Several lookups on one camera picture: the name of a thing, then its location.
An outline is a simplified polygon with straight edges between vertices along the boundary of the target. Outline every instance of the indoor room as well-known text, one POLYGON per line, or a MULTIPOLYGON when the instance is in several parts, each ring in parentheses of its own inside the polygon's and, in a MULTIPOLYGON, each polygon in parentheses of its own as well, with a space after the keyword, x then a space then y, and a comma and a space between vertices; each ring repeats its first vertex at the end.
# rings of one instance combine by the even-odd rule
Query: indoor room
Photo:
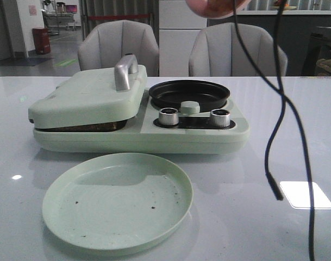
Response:
POLYGON ((331 0, 0 0, 0 261, 331 261, 331 0))

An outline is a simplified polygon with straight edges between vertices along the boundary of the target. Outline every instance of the sandwich maker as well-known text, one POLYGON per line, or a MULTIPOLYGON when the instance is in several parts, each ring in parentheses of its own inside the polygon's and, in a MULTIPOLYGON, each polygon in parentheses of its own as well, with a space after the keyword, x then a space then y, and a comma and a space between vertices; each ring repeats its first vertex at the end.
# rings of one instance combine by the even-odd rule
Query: sandwich maker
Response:
POLYGON ((135 55, 80 71, 29 108, 34 138, 60 152, 221 154, 239 150, 249 125, 229 90, 200 80, 147 89, 135 55))

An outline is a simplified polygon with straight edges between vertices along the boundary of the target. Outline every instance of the green floor marking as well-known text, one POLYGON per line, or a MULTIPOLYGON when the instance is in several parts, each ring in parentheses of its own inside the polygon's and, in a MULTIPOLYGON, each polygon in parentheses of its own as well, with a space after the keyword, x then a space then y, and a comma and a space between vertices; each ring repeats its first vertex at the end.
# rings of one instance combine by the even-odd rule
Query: green floor marking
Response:
POLYGON ((54 64, 55 67, 57 66, 67 66, 67 65, 71 65, 73 63, 75 63, 77 61, 77 59, 68 59, 68 60, 64 60, 64 61, 61 61, 57 64, 54 64))

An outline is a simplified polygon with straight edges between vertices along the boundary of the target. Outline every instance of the red trash bin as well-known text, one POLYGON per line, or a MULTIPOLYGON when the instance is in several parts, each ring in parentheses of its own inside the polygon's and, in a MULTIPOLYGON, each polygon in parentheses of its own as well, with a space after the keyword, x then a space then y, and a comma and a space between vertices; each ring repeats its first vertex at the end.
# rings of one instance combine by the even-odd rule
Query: red trash bin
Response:
POLYGON ((37 54, 45 54, 51 52, 48 28, 33 28, 33 37, 37 54))

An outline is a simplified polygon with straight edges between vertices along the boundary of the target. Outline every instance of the chair backrest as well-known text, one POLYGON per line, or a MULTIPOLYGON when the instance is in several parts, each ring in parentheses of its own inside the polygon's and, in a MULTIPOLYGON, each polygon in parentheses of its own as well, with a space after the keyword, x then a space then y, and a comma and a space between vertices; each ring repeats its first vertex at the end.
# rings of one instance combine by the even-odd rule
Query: chair backrest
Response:
MULTIPOLYGON (((263 28, 239 24, 239 32, 250 55, 266 76, 275 76, 273 39, 263 28)), ((282 76, 286 75, 288 59, 279 48, 282 76)), ((234 23, 223 23, 202 29, 189 60, 190 76, 258 76, 249 63, 234 23)))
POLYGON ((78 50, 81 71, 114 67, 127 53, 135 54, 148 76, 158 76, 159 47, 152 27, 119 20, 96 26, 78 50))

